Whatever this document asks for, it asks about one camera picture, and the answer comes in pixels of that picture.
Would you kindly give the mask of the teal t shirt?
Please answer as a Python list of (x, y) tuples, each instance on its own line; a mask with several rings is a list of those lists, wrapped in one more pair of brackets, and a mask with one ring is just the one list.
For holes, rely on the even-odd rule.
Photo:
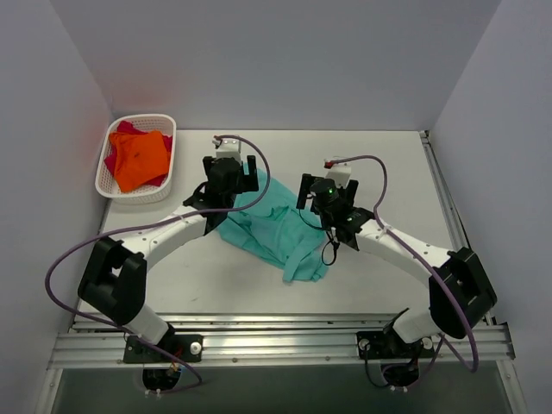
[(296, 209), (297, 196), (277, 179), (254, 206), (233, 211), (216, 230), (225, 242), (283, 270), (283, 281), (316, 282), (328, 267), (321, 248), (327, 236), (310, 212)]

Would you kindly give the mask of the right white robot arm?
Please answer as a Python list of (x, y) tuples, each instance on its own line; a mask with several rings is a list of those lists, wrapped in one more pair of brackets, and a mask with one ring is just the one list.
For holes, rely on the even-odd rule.
[(466, 330), (498, 302), (478, 255), (470, 248), (439, 248), (393, 229), (372, 211), (354, 206), (357, 187), (355, 180), (341, 188), (329, 177), (306, 173), (297, 207), (310, 204), (332, 242), (377, 256), (428, 288), (427, 309), (405, 310), (394, 317), (382, 336), (386, 351), (400, 356), (414, 342), (437, 334), (466, 337)]

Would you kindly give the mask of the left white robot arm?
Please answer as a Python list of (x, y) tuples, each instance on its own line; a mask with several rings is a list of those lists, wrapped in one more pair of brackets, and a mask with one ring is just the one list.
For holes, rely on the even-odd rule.
[(120, 240), (106, 236), (96, 241), (78, 287), (79, 298), (143, 339), (143, 352), (153, 361), (167, 360), (177, 340), (173, 326), (146, 305), (148, 271), (187, 242), (216, 229), (238, 195), (259, 190), (253, 155), (245, 163), (206, 156), (203, 164), (207, 180), (165, 223), (132, 230)]

